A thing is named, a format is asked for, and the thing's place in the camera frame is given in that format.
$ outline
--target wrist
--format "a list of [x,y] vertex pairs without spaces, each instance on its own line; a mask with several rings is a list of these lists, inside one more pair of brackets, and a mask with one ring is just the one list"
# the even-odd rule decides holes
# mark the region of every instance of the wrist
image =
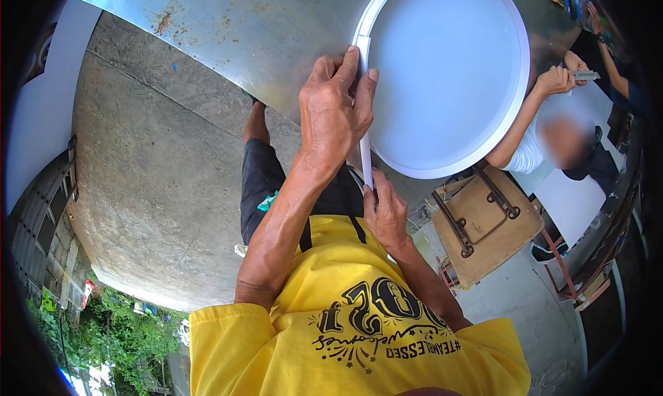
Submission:
[[539,102],[543,102],[543,100],[551,94],[552,92],[550,89],[545,85],[541,85],[541,83],[538,81],[535,83],[535,86],[532,88],[532,92],[530,93],[530,95],[536,98]]
[[328,164],[324,164],[310,154],[302,151],[295,154],[292,161],[292,169],[290,170],[290,172],[307,176],[311,184],[322,186],[322,188],[327,187],[329,182],[336,176],[337,171],[338,167],[330,167]]
[[416,250],[416,247],[414,246],[414,241],[410,235],[405,235],[400,242],[385,247],[385,251],[389,256],[394,258],[395,261],[406,260],[407,257],[412,255],[412,249]]

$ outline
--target yellow t-shirt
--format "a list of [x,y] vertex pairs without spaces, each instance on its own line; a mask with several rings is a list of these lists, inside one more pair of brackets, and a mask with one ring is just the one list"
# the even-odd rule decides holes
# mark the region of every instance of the yellow t-shirt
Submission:
[[191,394],[395,395],[441,387],[526,395],[530,372],[511,321],[452,333],[348,217],[312,216],[272,311],[256,304],[190,315]]

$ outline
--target teal object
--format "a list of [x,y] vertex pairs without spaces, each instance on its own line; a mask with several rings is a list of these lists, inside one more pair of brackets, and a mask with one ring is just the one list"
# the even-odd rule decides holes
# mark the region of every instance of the teal object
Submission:
[[274,199],[277,198],[278,190],[274,192],[273,196],[267,196],[259,205],[258,210],[267,211],[269,207],[274,203]]

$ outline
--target white shirt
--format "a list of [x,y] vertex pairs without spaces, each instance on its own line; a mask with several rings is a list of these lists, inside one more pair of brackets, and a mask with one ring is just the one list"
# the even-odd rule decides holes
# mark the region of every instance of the white shirt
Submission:
[[532,123],[525,130],[522,140],[516,151],[511,156],[511,161],[502,170],[513,171],[519,173],[530,174],[541,163],[543,163],[543,155],[536,144],[536,120],[538,119],[538,112],[536,113]]
[[544,160],[547,160],[553,166],[554,159],[548,154],[543,141],[536,138],[536,124],[543,124],[560,114],[566,114],[568,118],[576,121],[576,126],[588,133],[594,131],[594,120],[592,112],[588,110],[586,103],[580,95],[574,95],[573,90],[568,93],[551,95],[547,97],[535,117],[525,130],[520,144],[511,156],[511,161],[502,170],[520,172],[526,175],[538,168]]

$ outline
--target man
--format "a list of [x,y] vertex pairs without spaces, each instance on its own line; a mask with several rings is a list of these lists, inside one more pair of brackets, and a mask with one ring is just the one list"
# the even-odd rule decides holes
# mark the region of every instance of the man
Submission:
[[407,205],[382,172],[363,200],[351,183],[343,163],[373,122],[378,81],[370,69],[353,97],[358,61],[351,46],[316,62],[287,177],[264,105],[253,105],[241,205],[249,248],[235,303],[190,316],[192,394],[525,395],[511,322],[465,319],[406,234]]

